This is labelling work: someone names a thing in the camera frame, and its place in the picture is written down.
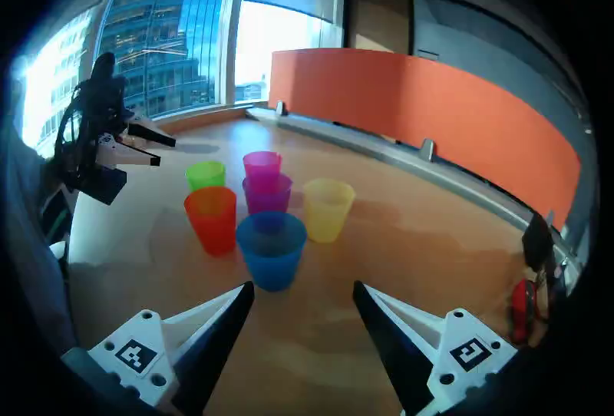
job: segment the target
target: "orange cup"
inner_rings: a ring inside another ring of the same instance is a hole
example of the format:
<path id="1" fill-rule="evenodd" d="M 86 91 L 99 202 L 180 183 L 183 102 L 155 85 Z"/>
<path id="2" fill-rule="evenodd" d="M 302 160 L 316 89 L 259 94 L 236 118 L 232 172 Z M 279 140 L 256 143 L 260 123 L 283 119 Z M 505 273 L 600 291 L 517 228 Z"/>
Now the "orange cup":
<path id="1" fill-rule="evenodd" d="M 236 228 L 236 194 L 227 187 L 204 187 L 183 202 L 194 232 L 211 256 L 233 251 Z"/>

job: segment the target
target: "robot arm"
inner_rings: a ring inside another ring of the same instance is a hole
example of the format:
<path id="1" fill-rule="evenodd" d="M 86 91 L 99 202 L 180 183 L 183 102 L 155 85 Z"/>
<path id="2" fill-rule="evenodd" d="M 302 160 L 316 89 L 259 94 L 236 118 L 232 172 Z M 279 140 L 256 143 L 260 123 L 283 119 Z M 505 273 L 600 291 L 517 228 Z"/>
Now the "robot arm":
<path id="1" fill-rule="evenodd" d="M 253 300 L 246 282 L 168 319 L 145 309 L 91 350 L 73 348 L 62 360 L 127 411 L 200 415 Z"/>
<path id="2" fill-rule="evenodd" d="M 406 414 L 452 408 L 517 352 L 464 309 L 437 317 L 359 281 L 353 297 Z"/>
<path id="3" fill-rule="evenodd" d="M 127 134 L 174 147 L 175 140 L 146 117 L 124 107 L 123 77 L 113 77 L 115 57 L 102 54 L 91 77 L 75 88 L 58 128 L 54 166 L 69 190 L 110 205 L 127 182 L 118 164 L 160 165 L 160 157 L 121 143 Z"/>

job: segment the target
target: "red object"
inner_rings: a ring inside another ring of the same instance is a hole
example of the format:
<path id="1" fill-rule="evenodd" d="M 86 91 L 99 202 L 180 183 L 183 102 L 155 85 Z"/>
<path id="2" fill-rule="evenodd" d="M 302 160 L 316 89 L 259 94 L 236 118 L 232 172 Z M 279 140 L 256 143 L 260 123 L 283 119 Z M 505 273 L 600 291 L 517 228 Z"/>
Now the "red object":
<path id="1" fill-rule="evenodd" d="M 187 217 L 211 256 L 220 256 L 235 247 L 236 195 L 227 187 L 204 187 L 183 202 Z"/>
<path id="2" fill-rule="evenodd" d="M 553 225 L 563 228 L 576 196 L 578 155 L 556 127 L 509 91 L 442 62 L 355 48 L 276 51 L 270 80 L 269 106 L 283 101 L 290 114 L 417 148 L 432 139 L 439 157 L 543 216 L 552 210 Z"/>
<path id="3" fill-rule="evenodd" d="M 282 156 L 269 150 L 261 150 L 247 154 L 243 158 L 245 175 L 279 174 L 282 171 Z"/>
<path id="4" fill-rule="evenodd" d="M 523 279 L 514 287 L 510 311 L 512 324 L 510 338 L 514 344 L 526 344 L 533 332 L 533 321 L 539 317 L 534 282 Z"/>

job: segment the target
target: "yellow cup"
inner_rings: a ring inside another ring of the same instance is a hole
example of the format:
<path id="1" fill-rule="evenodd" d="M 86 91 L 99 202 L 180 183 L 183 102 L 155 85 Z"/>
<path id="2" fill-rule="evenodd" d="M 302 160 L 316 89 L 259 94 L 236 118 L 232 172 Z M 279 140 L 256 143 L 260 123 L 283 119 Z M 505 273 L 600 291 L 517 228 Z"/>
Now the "yellow cup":
<path id="1" fill-rule="evenodd" d="M 307 235 L 318 243 L 334 242 L 343 229 L 356 192 L 342 181 L 318 178 L 309 181 L 303 193 Z"/>

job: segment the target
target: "green cup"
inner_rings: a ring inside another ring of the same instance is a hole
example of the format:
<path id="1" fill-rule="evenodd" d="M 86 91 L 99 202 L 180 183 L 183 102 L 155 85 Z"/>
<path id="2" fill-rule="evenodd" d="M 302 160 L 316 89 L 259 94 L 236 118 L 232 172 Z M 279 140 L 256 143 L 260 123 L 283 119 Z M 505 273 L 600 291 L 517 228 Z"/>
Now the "green cup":
<path id="1" fill-rule="evenodd" d="M 196 163 L 186 170 L 186 179 L 192 192 L 203 187 L 224 187 L 226 167 L 214 161 Z"/>

